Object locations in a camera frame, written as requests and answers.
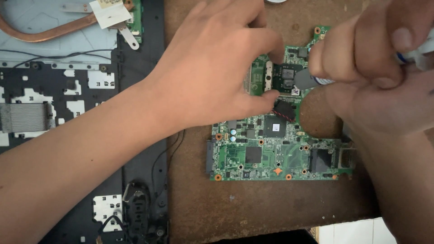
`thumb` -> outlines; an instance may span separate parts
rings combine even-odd
[[[395,50],[402,53],[416,50],[426,41],[433,20],[432,0],[392,0],[386,21]]]
[[[266,91],[261,96],[251,96],[244,93],[239,103],[242,107],[243,118],[271,112],[278,96],[277,90]]]

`brown table surface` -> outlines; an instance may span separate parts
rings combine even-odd
[[[169,43],[199,0],[165,0]],[[369,0],[288,0],[266,5],[268,26],[286,44],[304,46],[315,25],[334,26],[359,14]],[[325,103],[323,89],[303,100],[302,127],[319,138],[339,134],[340,121]],[[172,243],[207,243],[379,216],[366,170],[358,164],[352,180],[210,181],[205,174],[210,126],[190,128],[169,172]]]

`green circuit board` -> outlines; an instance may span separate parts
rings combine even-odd
[[[126,21],[128,29],[134,35],[134,38],[138,43],[141,43],[143,26],[141,24],[141,13],[143,12],[143,7],[141,5],[141,0],[132,0],[134,4],[134,9],[130,12],[131,19]]]
[[[245,78],[246,92],[258,96],[267,88],[279,90],[279,99],[291,103],[296,119],[289,122],[269,113],[214,124],[207,143],[210,180],[336,180],[352,174],[352,142],[309,136],[300,126],[299,109],[310,90],[287,86],[288,80],[282,79],[282,70],[293,70],[295,75],[307,68],[310,47],[324,39],[328,30],[328,26],[316,26],[313,41],[306,47],[286,46],[282,65],[271,69],[266,55],[252,63]]]

